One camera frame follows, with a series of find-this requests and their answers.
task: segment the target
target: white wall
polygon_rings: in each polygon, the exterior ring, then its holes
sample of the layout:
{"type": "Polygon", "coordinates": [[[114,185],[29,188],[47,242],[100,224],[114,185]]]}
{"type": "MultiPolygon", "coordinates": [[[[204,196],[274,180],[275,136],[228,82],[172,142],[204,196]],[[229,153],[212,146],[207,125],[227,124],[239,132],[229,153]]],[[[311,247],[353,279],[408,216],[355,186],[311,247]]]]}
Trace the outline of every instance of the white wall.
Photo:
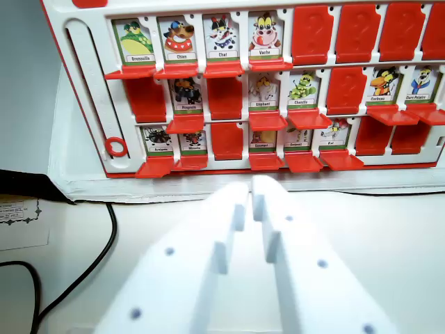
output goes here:
{"type": "Polygon", "coordinates": [[[46,174],[60,57],[38,0],[0,13],[0,169],[46,174]]]}

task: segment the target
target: white table surface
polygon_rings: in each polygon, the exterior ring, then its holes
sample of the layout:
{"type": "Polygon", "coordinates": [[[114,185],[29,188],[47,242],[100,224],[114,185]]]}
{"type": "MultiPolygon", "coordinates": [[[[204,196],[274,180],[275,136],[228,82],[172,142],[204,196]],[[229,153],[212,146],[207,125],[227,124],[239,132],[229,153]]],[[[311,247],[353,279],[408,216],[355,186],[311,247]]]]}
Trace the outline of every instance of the white table surface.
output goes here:
{"type": "MultiPolygon", "coordinates": [[[[320,191],[291,196],[312,213],[401,333],[445,333],[444,194],[373,197],[320,191]]],[[[111,256],[50,314],[39,333],[90,333],[140,254],[199,207],[200,201],[115,205],[119,234],[111,256]]],[[[101,204],[42,201],[41,208],[51,226],[49,244],[0,251],[0,262],[33,264],[47,305],[94,260],[109,238],[111,222],[101,204]]],[[[248,221],[246,231],[236,235],[229,275],[220,280],[209,328],[220,334],[281,328],[273,268],[263,261],[259,224],[248,221]]],[[[27,272],[1,268],[0,296],[0,333],[28,333],[33,290],[27,272]]]]}

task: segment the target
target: black cable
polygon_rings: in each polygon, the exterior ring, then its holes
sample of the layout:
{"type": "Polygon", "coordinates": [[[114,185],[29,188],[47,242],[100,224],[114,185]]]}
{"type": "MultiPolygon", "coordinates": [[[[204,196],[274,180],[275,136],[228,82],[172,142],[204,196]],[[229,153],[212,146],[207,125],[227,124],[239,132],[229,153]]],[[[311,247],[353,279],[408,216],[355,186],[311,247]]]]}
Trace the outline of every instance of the black cable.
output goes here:
{"type": "Polygon", "coordinates": [[[111,218],[111,236],[108,243],[105,245],[103,251],[96,257],[96,260],[64,291],[62,294],[56,298],[51,304],[49,304],[42,312],[40,312],[41,296],[42,296],[42,286],[40,284],[40,277],[35,268],[28,262],[23,261],[11,261],[0,263],[0,267],[21,265],[28,269],[34,283],[34,314],[33,322],[31,326],[31,334],[37,334],[39,325],[43,322],[43,319],[50,313],[58,304],[60,304],[76,287],[78,287],[91,273],[97,265],[104,259],[105,255],[110,250],[113,245],[116,235],[118,233],[118,220],[113,210],[111,203],[106,203],[106,208],[110,214],[111,218]]]}
{"type": "Polygon", "coordinates": [[[35,268],[28,262],[9,261],[9,262],[0,263],[0,267],[6,267],[6,266],[22,266],[22,267],[25,267],[26,269],[28,269],[29,273],[31,274],[31,277],[33,279],[33,284],[34,284],[34,312],[33,312],[33,322],[31,324],[31,332],[30,333],[37,334],[37,331],[39,329],[38,315],[40,312],[40,301],[42,298],[42,284],[40,283],[39,274],[35,270],[35,268]]]}

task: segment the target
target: character card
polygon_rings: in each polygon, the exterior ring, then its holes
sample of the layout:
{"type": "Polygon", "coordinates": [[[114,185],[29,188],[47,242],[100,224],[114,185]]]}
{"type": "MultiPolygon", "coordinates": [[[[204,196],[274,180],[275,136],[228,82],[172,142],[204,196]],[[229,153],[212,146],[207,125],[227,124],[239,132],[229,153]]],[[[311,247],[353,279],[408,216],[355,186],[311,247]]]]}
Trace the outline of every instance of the character card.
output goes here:
{"type": "Polygon", "coordinates": [[[202,113],[201,85],[193,78],[168,81],[176,114],[202,113]]]}
{"type": "Polygon", "coordinates": [[[366,105],[396,103],[401,84],[402,74],[396,66],[374,68],[371,83],[366,91],[366,105]]]}
{"type": "Polygon", "coordinates": [[[249,133],[249,152],[274,152],[277,147],[276,131],[257,131],[250,130],[249,133]]]}
{"type": "Polygon", "coordinates": [[[298,130],[289,124],[284,133],[284,151],[309,151],[314,130],[298,130]]]}
{"type": "Polygon", "coordinates": [[[182,155],[207,154],[207,139],[204,130],[194,134],[178,134],[182,155]]]}
{"type": "Polygon", "coordinates": [[[123,65],[155,64],[150,32],[138,19],[114,19],[111,24],[123,65]]]}
{"type": "Polygon", "coordinates": [[[315,71],[291,73],[291,90],[287,109],[316,108],[321,79],[315,71]]]}
{"type": "Polygon", "coordinates": [[[147,156],[173,155],[172,139],[162,127],[141,127],[147,156]]]}
{"type": "Polygon", "coordinates": [[[332,124],[321,131],[320,150],[340,150],[346,148],[350,124],[345,118],[335,118],[332,124]]]}
{"type": "Polygon", "coordinates": [[[280,58],[284,22],[276,10],[249,13],[249,58],[252,60],[280,58]]]}
{"type": "Polygon", "coordinates": [[[280,81],[275,73],[249,75],[249,111],[276,110],[280,100],[280,81]]]}
{"type": "Polygon", "coordinates": [[[204,15],[207,61],[239,59],[239,28],[230,14],[204,15]]]}
{"type": "Polygon", "coordinates": [[[434,102],[441,77],[439,67],[416,66],[405,103],[434,102]]]}
{"type": "Polygon", "coordinates": [[[166,63],[196,62],[195,28],[184,16],[160,17],[158,28],[166,63]]]}

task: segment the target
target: frog character card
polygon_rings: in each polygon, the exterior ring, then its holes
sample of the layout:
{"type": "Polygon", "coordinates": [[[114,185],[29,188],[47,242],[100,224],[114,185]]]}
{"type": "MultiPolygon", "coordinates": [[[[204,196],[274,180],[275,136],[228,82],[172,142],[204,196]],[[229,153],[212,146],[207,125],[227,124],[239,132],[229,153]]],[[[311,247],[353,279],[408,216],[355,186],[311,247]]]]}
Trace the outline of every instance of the frog character card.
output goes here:
{"type": "Polygon", "coordinates": [[[249,13],[249,59],[274,59],[282,55],[284,22],[276,10],[249,13]]]}
{"type": "Polygon", "coordinates": [[[416,66],[405,103],[434,102],[441,77],[442,74],[439,71],[439,67],[416,66]]]}
{"type": "Polygon", "coordinates": [[[158,28],[166,63],[196,62],[195,28],[184,16],[160,17],[158,28]]]}
{"type": "Polygon", "coordinates": [[[350,124],[345,118],[335,118],[332,124],[320,133],[320,150],[340,150],[346,148],[350,124]]]}
{"type": "Polygon", "coordinates": [[[249,111],[277,110],[280,100],[280,81],[275,73],[249,75],[249,111]]]}
{"type": "Polygon", "coordinates": [[[314,130],[298,130],[289,124],[284,133],[284,151],[309,151],[314,130]]]}
{"type": "Polygon", "coordinates": [[[138,19],[114,19],[114,35],[123,65],[154,65],[150,32],[138,19]]]}
{"type": "Polygon", "coordinates": [[[147,156],[173,155],[172,139],[165,130],[158,127],[141,127],[147,156]]]}
{"type": "Polygon", "coordinates": [[[274,152],[277,147],[276,131],[252,131],[249,133],[249,152],[274,152]]]}
{"type": "Polygon", "coordinates": [[[178,134],[182,155],[207,154],[207,139],[204,130],[193,134],[178,134]]]}
{"type": "Polygon", "coordinates": [[[194,78],[168,81],[176,114],[202,113],[201,85],[194,78]]]}
{"type": "Polygon", "coordinates": [[[287,102],[287,109],[316,108],[320,78],[315,72],[305,71],[291,73],[291,90],[287,102]]]}
{"type": "Polygon", "coordinates": [[[230,14],[204,15],[207,61],[239,59],[239,29],[230,14]]]}
{"type": "Polygon", "coordinates": [[[371,83],[366,91],[366,105],[396,103],[401,84],[402,74],[395,66],[374,68],[371,83]]]}

